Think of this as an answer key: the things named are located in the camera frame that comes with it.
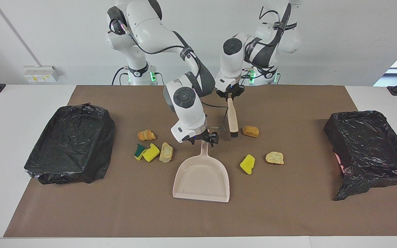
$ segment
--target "sponge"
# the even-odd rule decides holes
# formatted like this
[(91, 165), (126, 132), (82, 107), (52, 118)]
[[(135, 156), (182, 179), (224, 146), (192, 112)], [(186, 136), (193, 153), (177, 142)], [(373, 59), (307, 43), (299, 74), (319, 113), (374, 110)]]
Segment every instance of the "sponge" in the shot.
[(241, 162), (240, 167), (246, 172), (248, 175), (252, 174), (252, 168), (254, 168), (255, 157), (248, 154), (244, 160)]
[(143, 158), (149, 163), (151, 160), (153, 160), (157, 155), (160, 154), (159, 148), (157, 148), (156, 145), (153, 143), (150, 144), (150, 148), (147, 149), (146, 151), (142, 152)]
[(137, 150), (136, 153), (134, 153), (134, 158), (137, 161), (140, 161), (143, 157), (143, 153), (146, 151), (146, 148), (142, 146), (141, 144), (137, 144)]

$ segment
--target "electrical outlet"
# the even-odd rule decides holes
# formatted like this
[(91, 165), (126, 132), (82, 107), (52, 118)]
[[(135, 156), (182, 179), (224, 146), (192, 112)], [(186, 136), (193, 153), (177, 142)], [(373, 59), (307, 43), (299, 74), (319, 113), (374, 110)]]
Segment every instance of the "electrical outlet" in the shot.
[(56, 83), (59, 74), (53, 66), (24, 66), (24, 77), (29, 83)]
[(26, 71), (24, 77), (29, 83), (36, 83), (37, 80), (33, 77), (34, 71)]
[(36, 79), (36, 82), (38, 83), (46, 83), (45, 78), (42, 76), (44, 75), (45, 71), (39, 70), (35, 71), (33, 74), (33, 78)]

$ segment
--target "wooden brush handle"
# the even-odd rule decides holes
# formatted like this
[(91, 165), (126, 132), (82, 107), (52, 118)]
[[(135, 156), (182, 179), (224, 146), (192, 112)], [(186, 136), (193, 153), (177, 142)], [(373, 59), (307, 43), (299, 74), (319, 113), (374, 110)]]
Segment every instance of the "wooden brush handle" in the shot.
[(232, 98), (227, 99), (227, 122), (231, 133), (238, 132), (237, 113), (235, 112)]

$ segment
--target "brown paper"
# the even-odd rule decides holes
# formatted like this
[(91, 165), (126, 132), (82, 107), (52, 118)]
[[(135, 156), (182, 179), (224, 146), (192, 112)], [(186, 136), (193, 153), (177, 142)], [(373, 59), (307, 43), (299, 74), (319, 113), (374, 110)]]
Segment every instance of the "brown paper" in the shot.
[[(257, 126), (260, 136), (239, 131), (210, 155), (230, 178), (226, 204), (175, 199), (178, 166), (198, 155), (200, 142), (177, 143), (177, 118), (156, 86), (77, 86), (69, 105), (90, 102), (109, 110), (116, 134), (104, 179), (91, 184), (41, 185), (32, 179), (5, 237), (215, 237), (215, 236), (397, 236), (397, 186), (332, 201), (341, 186), (340, 167), (323, 126), (331, 113), (356, 111), (343, 86), (247, 87), (234, 105), (240, 128)], [(202, 98), (225, 105), (216, 94)], [(222, 126), (224, 108), (204, 107), (208, 125)], [(157, 140), (139, 141), (151, 129)], [(170, 163), (138, 162), (137, 143), (174, 148)], [(284, 165), (265, 156), (284, 154)], [(239, 164), (255, 157), (252, 175)]]

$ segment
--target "white wall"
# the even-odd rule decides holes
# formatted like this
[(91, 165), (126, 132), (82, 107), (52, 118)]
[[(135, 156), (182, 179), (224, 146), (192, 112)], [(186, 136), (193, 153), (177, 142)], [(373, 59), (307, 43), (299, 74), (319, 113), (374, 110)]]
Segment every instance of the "white wall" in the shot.
[[(285, 0), (277, 0), (280, 6)], [(0, 9), (42, 65), (63, 74), (60, 84), (108, 84), (126, 64), (104, 41), (114, 0), (0, 0)], [(260, 0), (159, 0), (164, 25), (178, 31), (215, 75), (223, 42), (254, 34)], [(303, 43), (283, 54), (280, 83), (373, 85), (397, 59), (397, 1), (306, 0), (298, 20)], [(172, 80), (187, 71), (174, 54), (148, 61)], [(0, 16), (0, 82), (26, 83), (34, 60)]]

